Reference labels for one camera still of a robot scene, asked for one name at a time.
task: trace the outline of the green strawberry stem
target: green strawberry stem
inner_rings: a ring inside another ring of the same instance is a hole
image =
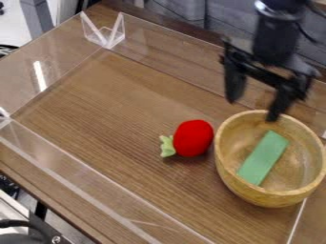
[[[161,153],[161,156],[162,157],[169,157],[169,156],[175,155],[177,154],[177,149],[174,147],[174,136],[173,135],[170,135],[170,136],[161,135],[159,139],[162,141],[162,145],[161,145],[162,153]]]

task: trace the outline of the wooden table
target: wooden table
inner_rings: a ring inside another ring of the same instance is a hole
[[[118,16],[106,3],[89,14],[99,26]],[[125,21],[126,40],[113,51],[83,38],[75,17],[2,60],[2,106],[16,121],[2,136],[20,150],[0,143],[0,172],[99,243],[286,243],[301,206],[269,210],[241,200],[215,171],[213,149],[197,158],[159,157],[158,136],[182,121],[201,118],[218,129],[233,114],[266,108],[273,91],[250,80],[241,104],[230,105],[223,48]],[[36,62],[47,85],[60,78],[42,93]],[[318,135],[325,93],[317,82],[308,103],[289,112]],[[314,210],[306,206],[296,243],[318,243],[326,230],[314,218],[325,214],[324,192]]]

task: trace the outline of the red strawberry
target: red strawberry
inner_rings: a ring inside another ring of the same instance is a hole
[[[183,122],[177,129],[174,136],[161,136],[163,142],[162,157],[169,157],[177,153],[182,156],[198,156],[203,154],[211,144],[214,130],[203,120]]]

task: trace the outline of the green rectangular block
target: green rectangular block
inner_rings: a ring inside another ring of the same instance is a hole
[[[260,185],[278,162],[288,145],[289,141],[280,134],[269,131],[258,142],[237,174],[252,184]]]

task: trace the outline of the wooden bowl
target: wooden bowl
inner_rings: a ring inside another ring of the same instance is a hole
[[[265,122],[266,111],[234,115],[215,136],[215,161],[219,175],[231,189],[250,203],[281,208],[301,202],[316,190],[326,173],[326,152],[320,138],[297,119],[282,115]],[[289,146],[261,186],[237,175],[245,159],[266,132],[273,130],[289,140]]]

